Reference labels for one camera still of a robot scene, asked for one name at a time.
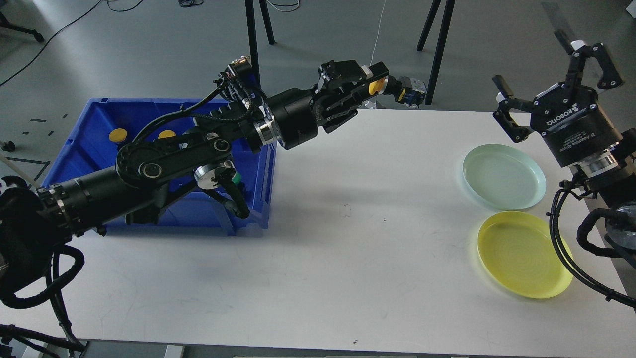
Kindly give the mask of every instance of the plate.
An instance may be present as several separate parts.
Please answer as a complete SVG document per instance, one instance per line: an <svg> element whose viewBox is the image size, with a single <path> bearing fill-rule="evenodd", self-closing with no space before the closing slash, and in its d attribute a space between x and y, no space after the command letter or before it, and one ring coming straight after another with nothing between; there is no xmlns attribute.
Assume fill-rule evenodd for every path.
<svg viewBox="0 0 636 358"><path fill-rule="evenodd" d="M471 192L500 210L521 210L541 201L546 177L527 154L501 144L471 150L462 165Z"/></svg>
<svg viewBox="0 0 636 358"><path fill-rule="evenodd" d="M490 276L521 296L554 297L572 282L552 246L548 223L536 216L519 211L491 216L481 226L477 249Z"/></svg>

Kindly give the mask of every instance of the yellow object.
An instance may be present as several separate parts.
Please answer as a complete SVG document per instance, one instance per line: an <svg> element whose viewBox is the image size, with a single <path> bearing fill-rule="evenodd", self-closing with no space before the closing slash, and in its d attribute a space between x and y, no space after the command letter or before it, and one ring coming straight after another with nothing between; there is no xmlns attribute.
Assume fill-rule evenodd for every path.
<svg viewBox="0 0 636 358"><path fill-rule="evenodd" d="M127 136L128 132L126 132L124 128L116 128L113 129L110 134L108 134L108 140L113 143L119 144L123 143L126 140Z"/></svg>
<svg viewBox="0 0 636 358"><path fill-rule="evenodd" d="M406 94L406 89L402 90L402 94L399 95L399 98L397 99L398 102L400 102L402 100L402 98L404 98L404 95Z"/></svg>
<svg viewBox="0 0 636 358"><path fill-rule="evenodd" d="M521 296L554 297L572 282L552 246L548 223L533 215L520 211L492 215L481 226L477 249L490 276Z"/></svg>
<svg viewBox="0 0 636 358"><path fill-rule="evenodd" d="M384 86L384 82L387 80L386 77L382 77L379 80L375 80L369 83L369 96L373 96L374 94L380 92L382 90L382 86Z"/></svg>
<svg viewBox="0 0 636 358"><path fill-rule="evenodd" d="M174 131L171 131L170 129L166 129L165 131L159 133L159 139L174 137L176 135L177 134Z"/></svg>

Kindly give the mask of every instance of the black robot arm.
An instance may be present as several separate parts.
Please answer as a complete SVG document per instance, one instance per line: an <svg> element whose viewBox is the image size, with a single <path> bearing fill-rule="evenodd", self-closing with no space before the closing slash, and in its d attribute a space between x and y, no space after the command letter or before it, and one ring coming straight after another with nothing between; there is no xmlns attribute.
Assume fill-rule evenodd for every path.
<svg viewBox="0 0 636 358"><path fill-rule="evenodd" d="M320 66L319 74L318 83L308 90L290 89L267 98L251 85L249 59L241 57L220 72L217 89L204 100L150 122L120 148L114 166L40 188L37 194L25 184L5 182L0 187L0 299L14 308L50 299L83 264L83 257L66 246L73 236L91 229L105 234L104 224L124 215L127 223L156 223L168 206L195 189L234 215L248 217L232 159L232 142L237 139L245 138L253 152L274 141L290 149L315 137L318 127L334 131L364 101L379 94L414 107L424 100L423 85L410 78L395 79L382 62L367 67L356 61L331 61ZM216 95L228 105L197 112ZM185 133L146 140L183 117L194 121ZM169 191L170 181L182 176L192 181ZM216 192L219 187L229 199ZM18 290L48 275L51 257L57 254L73 255L77 265L35 298L17 298Z"/></svg>
<svg viewBox="0 0 636 358"><path fill-rule="evenodd" d="M595 210L583 220L577 242L595 255L622 257L636 269L636 129L619 133L598 104L597 91L581 84L586 59L594 57L602 69L597 87L613 89L623 84L609 52L602 43L592 46L583 41L570 41L563 31L555 32L570 65L565 81L552 85L532 101L514 97L502 76L494 76L499 89L499 107L493 117L515 142L538 132L561 167L569 166L575 175L561 183L555 195L550 216L550 235L557 255L565 267L590 288L602 293L607 300L615 299L636 307L636 299L619 294L587 275L570 257L558 231L561 207L567 196L577 199L600 197L610 210ZM519 126L510 115L516 109L530 113L530 125ZM581 189L583 194L576 194ZM588 233L597 220L604 218L612 248L600 248L588 241Z"/></svg>

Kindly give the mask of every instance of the light blue plate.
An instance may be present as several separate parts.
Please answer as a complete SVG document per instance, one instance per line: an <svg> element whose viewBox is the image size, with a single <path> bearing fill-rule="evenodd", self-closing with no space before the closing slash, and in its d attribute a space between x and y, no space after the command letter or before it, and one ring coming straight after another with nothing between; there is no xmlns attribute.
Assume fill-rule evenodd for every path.
<svg viewBox="0 0 636 358"><path fill-rule="evenodd" d="M471 191L497 209L530 208L546 193L546 177L537 162L507 145L486 144L471 150L462 169Z"/></svg>

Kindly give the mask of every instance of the blue plastic bin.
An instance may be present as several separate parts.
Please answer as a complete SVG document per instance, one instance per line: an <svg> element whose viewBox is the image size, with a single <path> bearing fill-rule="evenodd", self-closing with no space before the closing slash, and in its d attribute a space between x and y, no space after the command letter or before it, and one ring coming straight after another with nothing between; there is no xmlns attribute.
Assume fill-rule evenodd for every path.
<svg viewBox="0 0 636 358"><path fill-rule="evenodd" d="M160 115L178 111L181 106L187 108L197 102L196 99L89 100L43 185L48 187L51 184L113 166L117 146L108 140L108 134L113 129L126 129L129 138L132 139L151 120ZM211 101L197 112L208 113L226 104L227 102L222 100ZM175 120L148 139L156 139L158 133L164 129L172 129L177 134L181 134L192 125L190 118ZM263 147L258 154L252 153L246 140L237 140L232 143L234 164L245 185L245 200L251 212L247 219L235 217L222 205L196 190L170 206L159 219L158 225L222 227L229 236L235 235L237 228L245 227L250 223L258 224L266 229L270 213L275 153L275 143ZM191 177L173 180L170 183L170 191L190 180ZM125 223L122 217L109 222L107 226L123 225Z"/></svg>

